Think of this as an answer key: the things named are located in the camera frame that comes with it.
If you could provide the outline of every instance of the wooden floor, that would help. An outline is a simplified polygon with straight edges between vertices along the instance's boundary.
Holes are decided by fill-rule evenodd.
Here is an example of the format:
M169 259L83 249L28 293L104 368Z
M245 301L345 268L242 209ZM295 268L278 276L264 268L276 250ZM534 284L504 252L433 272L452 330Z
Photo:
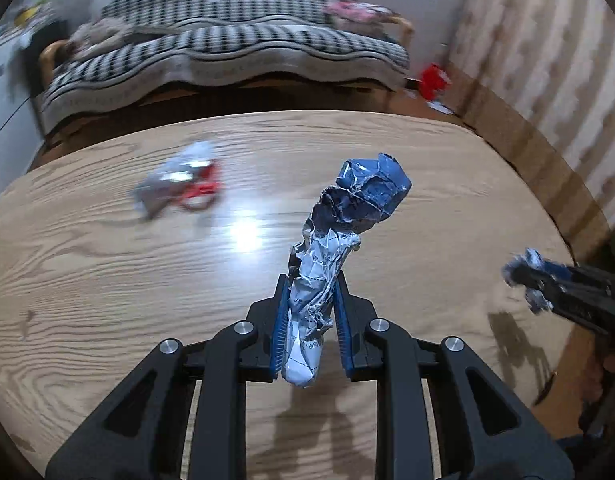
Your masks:
M135 105L112 112L82 126L75 134L51 150L39 153L33 168L63 155L132 132L203 117L271 110L361 110L428 118L463 125L452 115L432 110L416 92L396 94L387 109L385 92L360 92L329 86L290 86L282 89L213 89L176 99ZM570 342L558 365L558 377L547 400L534 408L535 415L555 438L578 433L581 410L579 381L591 354L593 338L583 329L572 332Z

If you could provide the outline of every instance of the sofa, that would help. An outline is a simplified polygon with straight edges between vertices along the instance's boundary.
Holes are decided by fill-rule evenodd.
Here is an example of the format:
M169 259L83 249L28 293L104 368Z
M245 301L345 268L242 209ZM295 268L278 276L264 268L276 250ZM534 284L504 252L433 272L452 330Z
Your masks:
M47 47L41 56L48 85L41 106L45 131L125 107L175 82L216 87L271 74L278 80L282 73L334 84L368 82L388 91L402 88L407 45L329 27L323 7L331 1L90 0L92 22L114 17L183 32L71 62L60 73L53 59L60 43ZM407 40L411 26L397 21Z

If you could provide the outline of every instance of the metal bolt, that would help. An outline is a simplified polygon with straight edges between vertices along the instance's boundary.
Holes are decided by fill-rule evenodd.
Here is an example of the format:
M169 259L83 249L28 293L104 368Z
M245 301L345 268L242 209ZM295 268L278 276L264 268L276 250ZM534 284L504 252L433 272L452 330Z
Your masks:
M164 354L173 354L178 350L178 341L176 339L166 339L162 341L159 349Z
M385 330L389 328L389 321L382 319L381 317L377 317L369 322L369 327L375 332L385 332Z
M249 321L239 321L234 325L234 332L237 334L249 334L254 330L254 325Z
M465 344L458 337L448 337L445 339L445 346L451 352L460 352L465 347Z

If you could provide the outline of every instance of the wooden table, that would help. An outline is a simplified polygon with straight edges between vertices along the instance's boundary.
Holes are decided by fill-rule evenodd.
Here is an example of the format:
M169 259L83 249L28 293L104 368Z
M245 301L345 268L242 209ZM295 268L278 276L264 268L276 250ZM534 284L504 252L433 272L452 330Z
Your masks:
M214 142L225 192L209 210L140 219L130 192L194 140ZM0 197L0 419L43 471L157 342L192 343L271 296L289 247L344 160L394 155L414 183L345 265L353 294L418 338L463 337L524 402L569 323L534 317L499 269L526 246L568 261L539 202L479 137L363 112L271 112L171 124L64 156ZM375 385L351 384L335 330L318 381L248 388L257 478L371 478Z

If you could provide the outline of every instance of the wooden armrest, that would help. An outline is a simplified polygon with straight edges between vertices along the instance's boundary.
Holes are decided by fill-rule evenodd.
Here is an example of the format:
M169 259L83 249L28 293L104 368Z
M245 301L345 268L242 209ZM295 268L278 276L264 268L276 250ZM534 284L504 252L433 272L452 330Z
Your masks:
M56 62L56 52L59 48L63 48L68 40L55 41L40 54L38 64L40 65L40 75L43 79L43 86L48 88L54 77L54 69Z
M412 40L412 34L414 33L414 27L412 27L412 23L408 22L402 16L391 16L387 23L396 23L401 27L401 41L399 43L401 46L407 50L410 46L410 41Z

